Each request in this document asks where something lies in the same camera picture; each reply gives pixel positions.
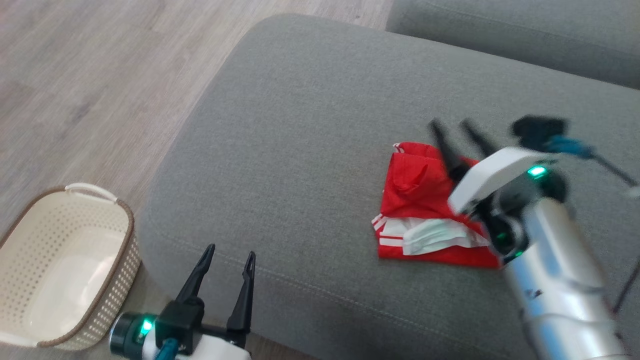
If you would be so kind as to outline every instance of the green indicator light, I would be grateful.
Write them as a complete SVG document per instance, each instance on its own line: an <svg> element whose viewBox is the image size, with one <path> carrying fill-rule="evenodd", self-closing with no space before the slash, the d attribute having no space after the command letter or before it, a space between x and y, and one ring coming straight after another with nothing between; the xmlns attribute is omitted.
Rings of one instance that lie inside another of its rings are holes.
<svg viewBox="0 0 640 360"><path fill-rule="evenodd" d="M146 335L151 330L151 328L153 326L154 326L154 324L151 321L145 319L145 321L142 323L142 328L140 329L140 334Z"/></svg>
<svg viewBox="0 0 640 360"><path fill-rule="evenodd" d="M536 166L527 170L527 173L534 179L537 179L547 174L547 168Z"/></svg>

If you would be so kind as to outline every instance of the brown basket rim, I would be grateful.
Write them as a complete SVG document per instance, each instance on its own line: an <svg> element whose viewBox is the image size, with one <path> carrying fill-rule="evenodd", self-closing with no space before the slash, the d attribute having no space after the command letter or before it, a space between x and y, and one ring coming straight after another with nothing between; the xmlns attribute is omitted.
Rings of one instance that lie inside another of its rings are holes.
<svg viewBox="0 0 640 360"><path fill-rule="evenodd" d="M27 215L29 210L38 201L42 200L44 197L46 197L48 195L51 195L52 193L65 192L65 191L66 191L66 189L65 189L64 186L57 186L55 188L51 188L51 189L48 189L48 190L44 191L40 195L36 196L33 200L31 200L27 204L27 206L22 210L22 213L20 213L20 215L18 215L18 217L14 221L14 223L9 227L9 230L7 230L7 232L3 235L3 237L0 238L0 250L2 249L2 246L6 243L6 241L9 239L9 237L11 236L11 234L13 233L15 228L18 226L18 224L22 221L22 219ZM118 269L118 266L120 265L120 261L122 260L122 256L124 255L124 253L126 252L127 248L129 247L129 244L130 244L131 239L133 237L134 219L133 219L133 212L131 211L131 208L129 208L129 206L124 201L122 201L120 199L116 200L116 205L120 206L127 213L127 216L129 217L129 226L128 226L127 232L125 234L125 238L122 241L122 245L120 246L120 249L118 250L118 255L114 259L113 265L111 265L111 268L109 269L109 273L107 274L107 277L105 278L104 282L102 283L102 286L100 287L100 290L98 291L98 294L96 294L96 296L93 299L92 303L89 305L87 311L84 313L83 317L80 319L78 324L73 329L68 331L66 334L60 336L59 338L56 338L56 339L53 339L53 340L39 341L36 344L36 347L54 347L56 345L60 345L60 344L64 343L65 341L68 341L69 339L73 338L86 325L87 321L89 321L89 319L91 318L91 315L93 314L95 309L100 304L100 301L102 300L102 297L104 296L105 292L109 288L109 285L111 284L111 281L113 280L113 276L115 275L115 272Z"/></svg>

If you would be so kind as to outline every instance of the wooden floor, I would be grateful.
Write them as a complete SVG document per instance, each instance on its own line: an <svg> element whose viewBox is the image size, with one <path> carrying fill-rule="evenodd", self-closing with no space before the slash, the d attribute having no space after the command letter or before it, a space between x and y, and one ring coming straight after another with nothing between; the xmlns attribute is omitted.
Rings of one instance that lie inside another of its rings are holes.
<svg viewBox="0 0 640 360"><path fill-rule="evenodd" d="M0 233L42 190L105 187L139 211L151 177L240 38L277 13L383 29L392 0L0 0ZM143 270L133 291L155 284ZM157 311L166 299L128 308ZM255 359L309 359L259 338ZM0 345L0 359L107 359Z"/></svg>

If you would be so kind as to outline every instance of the beige basket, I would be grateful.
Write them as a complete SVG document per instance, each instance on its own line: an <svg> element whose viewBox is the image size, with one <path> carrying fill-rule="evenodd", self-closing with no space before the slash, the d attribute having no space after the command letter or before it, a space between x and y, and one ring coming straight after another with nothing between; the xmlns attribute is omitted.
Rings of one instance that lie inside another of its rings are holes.
<svg viewBox="0 0 640 360"><path fill-rule="evenodd" d="M72 184L34 199L0 240L0 341L80 350L109 330L140 265L129 207Z"/></svg>

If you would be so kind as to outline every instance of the white basket handle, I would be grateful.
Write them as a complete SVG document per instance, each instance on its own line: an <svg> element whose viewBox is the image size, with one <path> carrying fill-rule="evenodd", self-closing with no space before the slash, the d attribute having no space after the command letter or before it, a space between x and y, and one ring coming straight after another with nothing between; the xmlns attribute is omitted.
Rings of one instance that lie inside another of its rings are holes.
<svg viewBox="0 0 640 360"><path fill-rule="evenodd" d="M65 186L65 190L68 192L72 192L74 190L84 190L87 192L92 192L92 193L96 193L100 196L102 196L103 198L110 200L112 202L116 202L118 200L118 198L116 197L116 195L113 195L112 193L108 192L107 190L99 187L99 186L95 186L95 185L91 185L91 184L87 184L87 183L74 183L74 184L69 184Z"/></svg>

